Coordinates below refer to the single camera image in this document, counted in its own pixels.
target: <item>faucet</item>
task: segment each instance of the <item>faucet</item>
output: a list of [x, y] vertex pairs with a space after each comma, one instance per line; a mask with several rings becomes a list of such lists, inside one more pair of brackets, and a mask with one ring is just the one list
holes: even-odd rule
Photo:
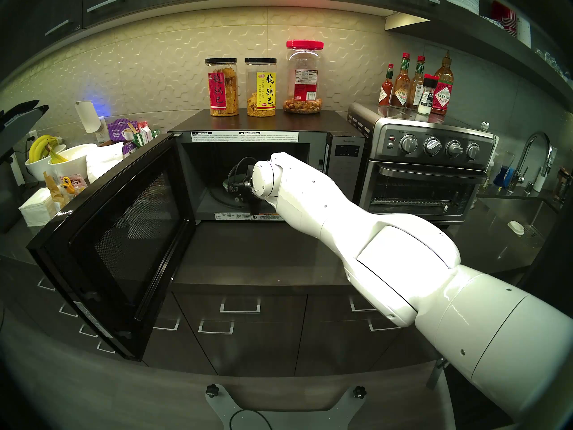
[[523, 177], [522, 168], [523, 163], [526, 161], [527, 154], [529, 153], [529, 148], [531, 148], [531, 144], [535, 141], [537, 137], [541, 137], [545, 140], [545, 144], [547, 145], [547, 149], [545, 150], [545, 161], [543, 162], [543, 166], [541, 167], [541, 175], [543, 177], [547, 177], [549, 171], [551, 170], [551, 151], [553, 148], [551, 147], [551, 141], [545, 132], [537, 131], [527, 139], [526, 145], [523, 148], [522, 156], [519, 158], [519, 162], [515, 167], [515, 171], [511, 176], [511, 180], [509, 181], [509, 185], [507, 187], [507, 192], [512, 193], [515, 190], [515, 186], [518, 183], [523, 183], [525, 178]]

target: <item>microwave door handle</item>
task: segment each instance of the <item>microwave door handle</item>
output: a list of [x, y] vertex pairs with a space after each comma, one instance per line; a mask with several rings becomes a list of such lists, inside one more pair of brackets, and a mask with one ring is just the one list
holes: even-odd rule
[[395, 178], [408, 178], [410, 180], [422, 180], [426, 182], [450, 182], [450, 183], [467, 183], [478, 185], [485, 182], [486, 174], [472, 174], [463, 175], [461, 173], [447, 173], [445, 171], [441, 172], [426, 172], [426, 171], [416, 171], [413, 169], [400, 169], [394, 168], [392, 166], [386, 166], [378, 164], [378, 172], [387, 177]]

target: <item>floor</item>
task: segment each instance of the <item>floor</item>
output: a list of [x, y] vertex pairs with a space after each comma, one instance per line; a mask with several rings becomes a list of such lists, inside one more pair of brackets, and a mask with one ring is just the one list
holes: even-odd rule
[[442, 375], [426, 389], [433, 363], [383, 372], [305, 378], [205, 376], [133, 366], [85, 353], [39, 334], [5, 311], [0, 359], [23, 395], [54, 429], [201, 429], [223, 425], [205, 401], [222, 384], [235, 402], [259, 410], [328, 409], [349, 386], [366, 403], [350, 429], [455, 429]]

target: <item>open microwave door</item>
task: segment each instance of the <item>open microwave door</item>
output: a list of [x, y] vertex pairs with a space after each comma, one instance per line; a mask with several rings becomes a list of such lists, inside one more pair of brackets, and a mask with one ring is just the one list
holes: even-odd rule
[[28, 250], [86, 323], [140, 361], [194, 231], [176, 140], [162, 135], [67, 204]]

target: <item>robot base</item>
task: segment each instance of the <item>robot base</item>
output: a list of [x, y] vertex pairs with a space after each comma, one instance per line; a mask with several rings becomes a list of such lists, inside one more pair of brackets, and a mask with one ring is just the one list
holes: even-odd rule
[[221, 421], [223, 430], [330, 430], [347, 429], [365, 402], [364, 387], [350, 387], [330, 409], [318, 412], [256, 412], [241, 409], [222, 385], [211, 384], [205, 399]]

